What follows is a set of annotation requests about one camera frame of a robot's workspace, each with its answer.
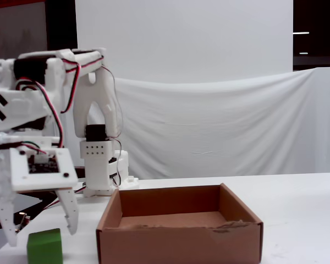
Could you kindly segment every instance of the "green block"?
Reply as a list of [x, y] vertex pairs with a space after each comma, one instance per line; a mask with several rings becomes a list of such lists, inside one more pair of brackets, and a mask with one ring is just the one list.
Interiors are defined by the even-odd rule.
[[28, 264], [62, 264], [60, 229], [52, 229], [28, 236]]

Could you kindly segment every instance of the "cardboard box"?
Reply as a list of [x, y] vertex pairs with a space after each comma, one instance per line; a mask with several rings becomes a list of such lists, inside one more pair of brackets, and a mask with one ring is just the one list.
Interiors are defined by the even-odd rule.
[[116, 191], [97, 227], [100, 264], [258, 264], [262, 221], [224, 184]]

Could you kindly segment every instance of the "white robotic arm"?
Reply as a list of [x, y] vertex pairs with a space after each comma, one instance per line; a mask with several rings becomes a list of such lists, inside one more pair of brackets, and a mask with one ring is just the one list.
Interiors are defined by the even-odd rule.
[[[33, 52], [17, 60], [0, 60], [0, 222], [10, 245], [15, 245], [13, 194], [19, 192], [54, 190], [71, 234], [76, 232], [78, 208], [72, 187], [78, 179], [70, 153], [62, 146], [61, 126], [60, 137], [46, 136], [47, 124], [61, 124], [59, 114], [70, 108], [73, 99], [75, 132], [86, 138], [80, 143], [85, 160], [84, 194], [110, 195], [116, 188], [138, 188], [138, 179], [128, 176], [127, 152], [114, 150], [113, 139], [120, 131], [112, 79], [104, 68], [102, 48]], [[88, 76], [93, 72], [95, 83]], [[71, 87], [65, 109], [62, 91]], [[99, 105], [105, 125], [87, 124], [93, 102]], [[28, 141], [40, 148], [26, 144]]]

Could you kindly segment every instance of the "wrinkled fabric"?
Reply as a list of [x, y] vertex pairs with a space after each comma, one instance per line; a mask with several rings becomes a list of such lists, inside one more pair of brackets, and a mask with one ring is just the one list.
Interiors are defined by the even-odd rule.
[[[117, 79], [116, 86], [130, 175], [330, 172], [330, 68], [205, 84]], [[103, 123], [96, 107], [90, 120]]]

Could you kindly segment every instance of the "white table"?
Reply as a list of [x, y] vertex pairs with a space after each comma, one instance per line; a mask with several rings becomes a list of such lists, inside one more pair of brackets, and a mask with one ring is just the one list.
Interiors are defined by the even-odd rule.
[[[142, 180], [143, 189], [227, 184], [265, 223], [263, 264], [330, 264], [330, 173]], [[0, 264], [27, 263], [28, 234], [60, 228], [64, 264], [98, 263], [95, 229], [108, 197], [80, 198], [78, 231], [68, 233], [63, 210], [50, 208], [0, 250]]]

